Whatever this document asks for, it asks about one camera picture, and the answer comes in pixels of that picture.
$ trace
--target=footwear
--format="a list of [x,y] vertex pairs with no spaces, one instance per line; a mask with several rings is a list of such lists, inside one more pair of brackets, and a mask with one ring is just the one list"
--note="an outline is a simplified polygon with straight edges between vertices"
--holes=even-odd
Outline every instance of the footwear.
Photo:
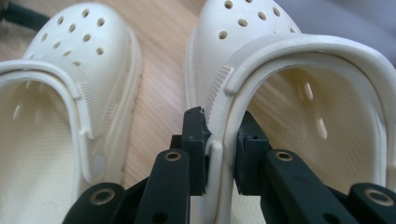
[[134,33],[96,3],[0,63],[1,223],[62,222],[83,190],[121,181],[141,69]]
[[213,0],[191,35],[185,72],[188,107],[205,110],[212,132],[201,222],[263,222],[260,199],[233,196],[236,134],[246,110],[273,148],[296,152],[326,185],[346,192],[373,182],[396,190],[396,72],[376,50],[301,34],[272,0]]

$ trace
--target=wooden floor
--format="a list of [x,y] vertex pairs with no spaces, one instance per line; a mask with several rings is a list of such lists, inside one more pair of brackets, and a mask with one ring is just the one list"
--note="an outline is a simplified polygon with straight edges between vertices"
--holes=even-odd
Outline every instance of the wooden floor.
[[[52,16],[77,0],[12,0]],[[188,39],[204,0],[101,1],[115,8],[133,27],[143,50],[144,72],[134,109],[125,159],[123,186],[149,175],[156,155],[181,133],[184,103],[183,61]],[[0,22],[0,62],[19,59],[36,32]]]

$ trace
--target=white clog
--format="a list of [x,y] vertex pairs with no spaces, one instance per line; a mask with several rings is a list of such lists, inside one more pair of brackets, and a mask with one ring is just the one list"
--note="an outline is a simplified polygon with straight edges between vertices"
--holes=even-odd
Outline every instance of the white clog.
[[204,108],[212,132],[206,195],[197,200],[202,214],[194,217],[200,222],[263,222],[260,199],[232,197],[246,110],[273,148],[299,154],[326,185],[347,192],[373,182],[396,190],[396,72],[376,50],[301,34],[272,0],[210,0],[185,70],[188,107]]
[[121,181],[141,69],[134,33],[96,3],[0,63],[0,223],[60,223],[84,189]]

